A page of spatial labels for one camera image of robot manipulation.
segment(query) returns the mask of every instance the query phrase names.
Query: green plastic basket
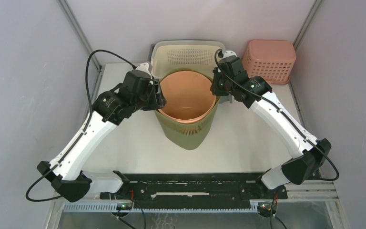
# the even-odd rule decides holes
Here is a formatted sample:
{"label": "green plastic basket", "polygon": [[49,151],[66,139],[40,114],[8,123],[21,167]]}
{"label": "green plastic basket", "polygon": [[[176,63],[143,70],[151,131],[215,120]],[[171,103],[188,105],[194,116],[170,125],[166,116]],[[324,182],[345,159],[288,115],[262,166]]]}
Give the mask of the green plastic basket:
{"label": "green plastic basket", "polygon": [[217,97],[213,109],[205,118],[193,124],[179,123],[164,116],[159,111],[155,111],[155,114],[161,124],[165,136],[169,140],[184,149],[193,150],[204,141],[210,131],[215,112],[217,111],[219,99],[220,98]]}

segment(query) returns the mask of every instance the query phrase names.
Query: pink plastic basket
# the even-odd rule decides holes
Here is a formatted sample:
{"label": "pink plastic basket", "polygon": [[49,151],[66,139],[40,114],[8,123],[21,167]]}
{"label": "pink plastic basket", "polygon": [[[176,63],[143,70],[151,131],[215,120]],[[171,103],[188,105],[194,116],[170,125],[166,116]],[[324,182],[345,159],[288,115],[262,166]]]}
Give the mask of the pink plastic basket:
{"label": "pink plastic basket", "polygon": [[290,81],[290,72],[296,59],[294,46],[289,41],[253,40],[242,58],[249,78],[261,76],[275,84]]}

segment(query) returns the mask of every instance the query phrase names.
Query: white wall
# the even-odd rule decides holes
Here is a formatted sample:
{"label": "white wall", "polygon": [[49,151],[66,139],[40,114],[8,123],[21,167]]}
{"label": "white wall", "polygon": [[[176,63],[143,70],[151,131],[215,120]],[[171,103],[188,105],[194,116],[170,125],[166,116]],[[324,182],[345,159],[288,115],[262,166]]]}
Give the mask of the white wall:
{"label": "white wall", "polygon": [[[294,41],[314,0],[68,0],[93,49],[147,60],[164,40],[222,42],[242,56],[252,39]],[[108,54],[99,61],[121,62]]]}
{"label": "white wall", "polygon": [[[366,1],[325,1],[293,73],[307,126],[333,145],[335,186],[351,228],[366,228]],[[333,175],[328,163],[324,172]]]}
{"label": "white wall", "polygon": [[[56,1],[0,0],[0,229],[42,228],[49,203],[24,195],[84,119],[86,58]],[[52,195],[45,180],[31,193]]]}

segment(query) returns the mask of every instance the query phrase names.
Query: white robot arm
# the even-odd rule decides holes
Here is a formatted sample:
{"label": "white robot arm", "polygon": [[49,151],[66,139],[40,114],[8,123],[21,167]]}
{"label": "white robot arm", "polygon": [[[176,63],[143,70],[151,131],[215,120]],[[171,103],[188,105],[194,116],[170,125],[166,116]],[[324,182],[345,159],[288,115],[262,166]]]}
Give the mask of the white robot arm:
{"label": "white robot arm", "polygon": [[124,118],[137,110],[156,110],[165,104],[159,81],[150,73],[150,64],[140,64],[126,74],[123,83],[98,96],[90,115],[67,146],[50,162],[41,161],[37,169],[70,202],[87,193],[117,192],[123,182],[115,172],[87,173],[81,170],[82,166]]}
{"label": "white robot arm", "polygon": [[[324,162],[331,145],[303,128],[283,107],[270,85],[260,76],[248,78],[240,58],[233,51],[218,51],[221,57],[215,61],[213,94],[231,94],[261,116],[280,136],[292,160],[267,170],[256,181],[261,192],[275,190],[287,184],[301,184]],[[117,172],[95,174],[83,172],[82,166],[97,145],[114,130],[124,118],[137,110],[163,108],[159,81],[152,78],[150,64],[142,63],[128,72],[123,83],[98,96],[90,116],[68,145],[50,162],[41,161],[39,172],[51,182],[51,186],[70,202],[87,193],[117,192],[123,185]]]}
{"label": "white robot arm", "polygon": [[233,51],[215,54],[212,92],[231,94],[258,114],[278,134],[292,159],[267,170],[256,182],[265,190],[287,184],[301,184],[323,164],[331,148],[328,140],[318,140],[302,127],[283,107],[270,85],[260,76],[249,78],[240,58]]}

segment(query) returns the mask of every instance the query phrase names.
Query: orange bowl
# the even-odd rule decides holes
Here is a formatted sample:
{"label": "orange bowl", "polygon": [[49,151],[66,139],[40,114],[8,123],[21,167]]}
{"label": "orange bowl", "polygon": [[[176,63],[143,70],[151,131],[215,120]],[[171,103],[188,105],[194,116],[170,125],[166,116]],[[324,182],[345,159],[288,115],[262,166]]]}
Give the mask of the orange bowl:
{"label": "orange bowl", "polygon": [[215,105],[211,84],[207,77],[192,71],[166,76],[161,81],[161,88],[167,103],[159,112],[183,124],[202,120]]}

